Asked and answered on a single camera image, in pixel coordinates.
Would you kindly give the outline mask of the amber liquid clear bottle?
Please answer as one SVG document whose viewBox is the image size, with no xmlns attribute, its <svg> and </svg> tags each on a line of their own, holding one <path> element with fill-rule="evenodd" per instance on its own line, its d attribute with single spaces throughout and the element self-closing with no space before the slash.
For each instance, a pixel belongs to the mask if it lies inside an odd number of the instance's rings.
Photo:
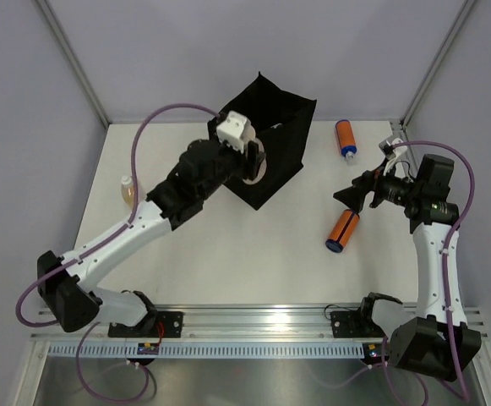
<svg viewBox="0 0 491 406">
<path fill-rule="evenodd" d="M 131 176 L 123 175 L 120 179 L 121 195 L 123 201 L 130 207 L 134 207 L 135 189 L 134 181 Z"/>
</svg>

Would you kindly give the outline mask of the beige pump bottle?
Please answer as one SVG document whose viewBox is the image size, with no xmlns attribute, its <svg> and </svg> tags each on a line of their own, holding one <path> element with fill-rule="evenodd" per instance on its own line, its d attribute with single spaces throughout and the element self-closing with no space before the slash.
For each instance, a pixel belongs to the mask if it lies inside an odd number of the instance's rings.
<svg viewBox="0 0 491 406">
<path fill-rule="evenodd" d="M 245 145 L 247 165 L 246 176 L 243 178 L 243 182 L 247 185 L 254 185 L 265 176 L 267 170 L 265 146 L 257 138 L 256 131 L 252 126 L 248 127 L 245 135 L 248 143 Z"/>
</svg>

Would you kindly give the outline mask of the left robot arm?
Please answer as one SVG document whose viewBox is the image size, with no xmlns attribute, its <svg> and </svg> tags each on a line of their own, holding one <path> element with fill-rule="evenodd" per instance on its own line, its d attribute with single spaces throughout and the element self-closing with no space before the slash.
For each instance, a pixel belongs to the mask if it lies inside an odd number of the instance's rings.
<svg viewBox="0 0 491 406">
<path fill-rule="evenodd" d="M 147 337 L 157 309 L 140 291 L 115 292 L 98 284 L 148 243 L 176 230 L 200 213 L 204 203 L 231 178 L 255 180 L 265 152 L 250 120 L 230 112 L 209 140 L 195 140 L 177 165 L 125 219 L 91 240 L 82 250 L 62 256 L 51 251 L 37 261 L 39 295 L 65 332 L 108 323 Z"/>
</svg>

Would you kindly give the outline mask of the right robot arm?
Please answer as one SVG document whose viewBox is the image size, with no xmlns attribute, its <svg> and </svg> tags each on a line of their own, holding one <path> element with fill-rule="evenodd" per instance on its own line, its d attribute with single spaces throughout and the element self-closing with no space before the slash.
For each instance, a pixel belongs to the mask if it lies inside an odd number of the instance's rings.
<svg viewBox="0 0 491 406">
<path fill-rule="evenodd" d="M 371 292 L 352 311 L 352 326 L 388 338 L 391 366 L 447 382 L 456 380 L 482 345 L 480 332 L 468 326 L 459 295 L 460 211 L 448 201 L 453 171 L 453 160 L 427 154 L 415 178 L 400 178 L 395 161 L 384 159 L 334 194 L 352 218 L 358 217 L 368 193 L 374 195 L 373 208 L 384 201 L 403 207 L 417 252 L 414 313 L 393 296 Z"/>
</svg>

